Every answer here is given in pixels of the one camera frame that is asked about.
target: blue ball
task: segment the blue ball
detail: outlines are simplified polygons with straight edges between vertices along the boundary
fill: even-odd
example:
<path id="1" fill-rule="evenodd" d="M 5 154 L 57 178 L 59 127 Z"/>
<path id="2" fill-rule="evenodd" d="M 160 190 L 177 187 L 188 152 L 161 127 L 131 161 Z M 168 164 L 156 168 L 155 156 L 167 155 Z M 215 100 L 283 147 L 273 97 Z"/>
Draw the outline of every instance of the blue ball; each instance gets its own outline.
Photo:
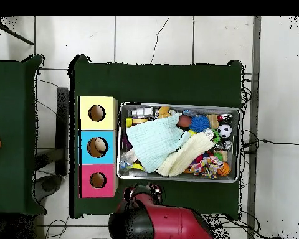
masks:
<path id="1" fill-rule="evenodd" d="M 206 128 L 210 128 L 211 124 L 209 123 L 209 120 L 204 115 L 197 115 L 192 118 L 191 125 L 189 129 L 199 133 L 205 130 Z"/>

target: light blue cloth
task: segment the light blue cloth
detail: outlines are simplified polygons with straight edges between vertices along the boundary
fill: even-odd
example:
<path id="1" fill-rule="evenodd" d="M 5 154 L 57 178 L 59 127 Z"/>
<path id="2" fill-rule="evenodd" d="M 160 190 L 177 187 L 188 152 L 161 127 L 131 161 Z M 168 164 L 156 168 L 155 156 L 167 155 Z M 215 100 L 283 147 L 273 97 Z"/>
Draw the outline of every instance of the light blue cloth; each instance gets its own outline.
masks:
<path id="1" fill-rule="evenodd" d="M 191 135 L 176 125 L 180 113 L 147 121 L 126 129 L 129 142 L 145 171 L 151 173 L 162 165 L 169 154 L 180 148 Z"/>

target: white cloth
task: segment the white cloth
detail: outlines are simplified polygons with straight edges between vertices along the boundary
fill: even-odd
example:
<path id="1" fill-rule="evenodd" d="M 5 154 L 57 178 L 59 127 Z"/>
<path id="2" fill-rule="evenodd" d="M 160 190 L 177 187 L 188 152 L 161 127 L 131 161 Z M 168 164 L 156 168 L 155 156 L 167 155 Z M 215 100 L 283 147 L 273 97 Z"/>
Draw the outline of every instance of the white cloth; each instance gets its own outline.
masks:
<path id="1" fill-rule="evenodd" d="M 178 152 L 170 154 L 157 169 L 163 176 L 176 176 L 184 172 L 192 161 L 205 151 L 210 150 L 214 143 L 204 132 L 192 135 Z"/>

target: blue box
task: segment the blue box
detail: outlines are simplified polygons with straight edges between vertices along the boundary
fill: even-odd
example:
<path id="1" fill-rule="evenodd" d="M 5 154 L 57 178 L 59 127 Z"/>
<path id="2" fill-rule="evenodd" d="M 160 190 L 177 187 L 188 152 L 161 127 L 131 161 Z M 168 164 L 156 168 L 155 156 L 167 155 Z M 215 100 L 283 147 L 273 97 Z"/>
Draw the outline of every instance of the blue box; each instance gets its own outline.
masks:
<path id="1" fill-rule="evenodd" d="M 114 164 L 115 163 L 115 134 L 114 131 L 84 131 L 80 132 L 82 165 Z M 92 138 L 103 138 L 108 145 L 108 150 L 103 157 L 93 157 L 87 151 L 87 144 Z"/>

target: green tablecloth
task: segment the green tablecloth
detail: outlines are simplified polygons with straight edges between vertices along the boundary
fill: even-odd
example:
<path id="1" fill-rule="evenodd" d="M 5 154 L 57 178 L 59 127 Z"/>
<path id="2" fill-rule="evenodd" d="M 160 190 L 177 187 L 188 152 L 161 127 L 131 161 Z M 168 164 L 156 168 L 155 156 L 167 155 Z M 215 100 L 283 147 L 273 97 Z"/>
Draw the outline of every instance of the green tablecloth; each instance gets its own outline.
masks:
<path id="1" fill-rule="evenodd" d="M 125 65 L 92 64 L 84 55 L 76 56 L 70 66 L 70 105 L 77 105 L 78 96 L 112 96 L 118 104 L 125 101 L 182 105 L 228 106 L 240 108 L 242 65 Z M 107 215 L 115 212 L 123 198 L 123 190 L 148 180 L 120 179 L 113 198 L 80 199 L 78 197 L 78 130 L 77 109 L 73 109 L 70 140 L 75 151 L 75 171 L 71 176 L 71 216 Z M 233 184 L 207 182 L 171 182 L 153 180 L 163 187 L 163 204 L 190 207 L 199 213 L 228 213 L 238 218 L 239 181 Z"/>
<path id="2" fill-rule="evenodd" d="M 42 56 L 0 61 L 0 212 L 44 212 L 32 198 L 36 141 L 35 73 Z"/>

